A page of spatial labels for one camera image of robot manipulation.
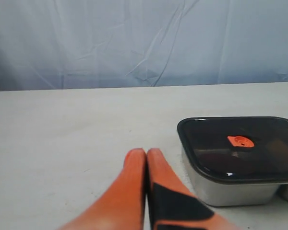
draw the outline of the food storage container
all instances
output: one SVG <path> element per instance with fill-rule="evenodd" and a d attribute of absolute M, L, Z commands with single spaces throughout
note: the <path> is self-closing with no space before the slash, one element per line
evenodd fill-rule
<path fill-rule="evenodd" d="M 211 206 L 288 200 L 288 120 L 198 117 L 179 122 L 182 158 L 196 195 Z"/>

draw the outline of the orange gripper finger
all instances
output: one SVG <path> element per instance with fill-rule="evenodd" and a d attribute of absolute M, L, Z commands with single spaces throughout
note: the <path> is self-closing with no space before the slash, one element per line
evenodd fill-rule
<path fill-rule="evenodd" d="M 59 230 L 142 230 L 146 153 L 132 149 L 108 190 L 85 212 Z"/>
<path fill-rule="evenodd" d="M 238 230 L 201 203 L 180 181 L 160 149 L 147 153 L 152 230 Z"/>

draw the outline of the stainless steel container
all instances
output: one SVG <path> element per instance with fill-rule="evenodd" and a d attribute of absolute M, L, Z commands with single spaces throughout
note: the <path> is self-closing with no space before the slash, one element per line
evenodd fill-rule
<path fill-rule="evenodd" d="M 259 205 L 288 184 L 288 120 L 200 117 L 178 124 L 196 195 L 211 206 Z M 288 200 L 288 185 L 280 194 Z"/>

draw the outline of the white table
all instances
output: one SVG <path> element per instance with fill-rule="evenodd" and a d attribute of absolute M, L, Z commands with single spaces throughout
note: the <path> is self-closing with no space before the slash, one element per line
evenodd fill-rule
<path fill-rule="evenodd" d="M 129 149 L 159 147 L 190 188 L 177 123 L 288 118 L 288 83 L 0 92 L 0 230 L 52 230 L 112 183 Z M 246 230 L 288 230 L 288 203 L 215 209 Z M 145 216 L 144 229 L 149 229 Z"/>

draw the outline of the black plastic lid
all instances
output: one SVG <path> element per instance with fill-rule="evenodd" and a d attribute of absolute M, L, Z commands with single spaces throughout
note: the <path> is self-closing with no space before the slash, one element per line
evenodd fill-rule
<path fill-rule="evenodd" d="M 210 180 L 288 183 L 288 119 L 187 118 L 177 130 L 191 166 Z"/>

